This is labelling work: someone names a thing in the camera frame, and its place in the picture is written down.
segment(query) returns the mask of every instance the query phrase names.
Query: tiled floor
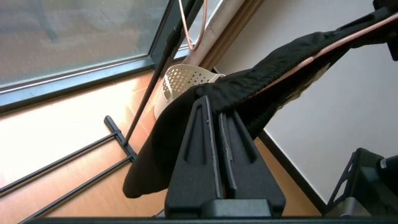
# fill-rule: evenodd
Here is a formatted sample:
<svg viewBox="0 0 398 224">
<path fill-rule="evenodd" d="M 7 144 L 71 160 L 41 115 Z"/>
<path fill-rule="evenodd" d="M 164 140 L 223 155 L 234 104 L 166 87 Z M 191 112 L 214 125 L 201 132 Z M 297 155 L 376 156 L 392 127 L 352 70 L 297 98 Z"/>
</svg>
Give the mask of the tiled floor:
<svg viewBox="0 0 398 224">
<path fill-rule="evenodd" d="M 0 186 L 3 187 L 109 134 L 110 115 L 123 134 L 138 109 L 152 72 L 142 73 L 15 113 L 0 116 Z M 129 143 L 139 152 L 155 118 L 153 94 Z M 308 198 L 258 139 L 255 140 L 287 198 L 284 215 L 319 215 Z M 0 196 L 0 223 L 16 223 L 126 155 L 116 141 L 87 152 L 14 192 Z M 164 206 L 166 190 L 128 199 L 122 193 L 129 164 L 46 214 L 63 217 L 148 217 Z"/>
</svg>

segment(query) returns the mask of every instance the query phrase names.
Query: wall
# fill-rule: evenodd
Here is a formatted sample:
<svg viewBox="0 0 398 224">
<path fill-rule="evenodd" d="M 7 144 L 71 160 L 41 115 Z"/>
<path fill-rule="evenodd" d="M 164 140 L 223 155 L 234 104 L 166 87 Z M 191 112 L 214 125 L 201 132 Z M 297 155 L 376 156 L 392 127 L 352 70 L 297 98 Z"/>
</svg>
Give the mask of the wall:
<svg viewBox="0 0 398 224">
<path fill-rule="evenodd" d="M 371 0 L 266 0 L 216 69 L 229 74 L 315 31 L 334 30 L 373 11 Z M 398 63 L 387 45 L 350 50 L 265 130 L 327 202 L 353 151 L 398 154 Z"/>
</svg>

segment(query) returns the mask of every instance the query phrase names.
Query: brown curtain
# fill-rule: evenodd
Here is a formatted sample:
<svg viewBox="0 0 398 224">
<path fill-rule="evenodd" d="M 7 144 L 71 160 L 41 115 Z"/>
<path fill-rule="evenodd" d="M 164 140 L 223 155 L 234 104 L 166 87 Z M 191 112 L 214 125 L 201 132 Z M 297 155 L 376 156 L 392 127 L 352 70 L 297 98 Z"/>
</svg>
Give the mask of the brown curtain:
<svg viewBox="0 0 398 224">
<path fill-rule="evenodd" d="M 203 56 L 203 60 L 199 63 L 200 67 L 207 70 L 213 69 L 263 2 L 264 0 L 243 1 L 223 32 L 209 48 L 209 51 Z"/>
</svg>

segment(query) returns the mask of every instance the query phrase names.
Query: laundry basket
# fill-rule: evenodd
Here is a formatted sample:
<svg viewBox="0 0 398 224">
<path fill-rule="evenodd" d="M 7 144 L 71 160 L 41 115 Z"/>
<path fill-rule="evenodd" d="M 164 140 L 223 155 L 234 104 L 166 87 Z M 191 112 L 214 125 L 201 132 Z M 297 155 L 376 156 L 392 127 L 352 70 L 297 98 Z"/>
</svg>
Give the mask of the laundry basket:
<svg viewBox="0 0 398 224">
<path fill-rule="evenodd" d="M 215 82 L 222 74 L 215 74 L 208 70 L 195 66 L 178 64 L 171 66 L 165 73 L 162 86 L 157 93 L 154 114 L 157 119 L 162 111 L 194 85 Z"/>
</svg>

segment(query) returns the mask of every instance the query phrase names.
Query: black fabric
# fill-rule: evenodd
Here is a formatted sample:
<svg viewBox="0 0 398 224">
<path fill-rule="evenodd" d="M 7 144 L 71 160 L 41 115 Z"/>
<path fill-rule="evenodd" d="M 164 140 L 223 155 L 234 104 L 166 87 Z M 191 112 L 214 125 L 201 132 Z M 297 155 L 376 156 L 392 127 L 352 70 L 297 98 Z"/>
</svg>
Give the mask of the black fabric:
<svg viewBox="0 0 398 224">
<path fill-rule="evenodd" d="M 274 113 L 310 85 L 315 74 L 325 66 L 332 66 L 350 48 L 373 44 L 374 40 L 361 38 L 352 41 L 300 69 L 291 76 L 267 88 L 285 72 L 306 58 L 315 55 L 326 46 L 348 35 L 373 25 L 385 18 L 373 19 L 349 30 L 316 32 L 298 39 L 271 52 L 252 69 L 230 74 L 216 83 L 206 83 L 190 88 L 173 101 L 159 116 L 148 140 L 144 144 L 136 165 L 130 168 L 123 186 L 127 197 L 136 198 L 166 189 L 178 156 L 180 144 L 188 122 L 192 104 L 198 98 L 209 97 L 212 112 L 235 109 L 252 138 L 264 128 Z M 377 30 L 369 37 L 377 37 Z"/>
</svg>

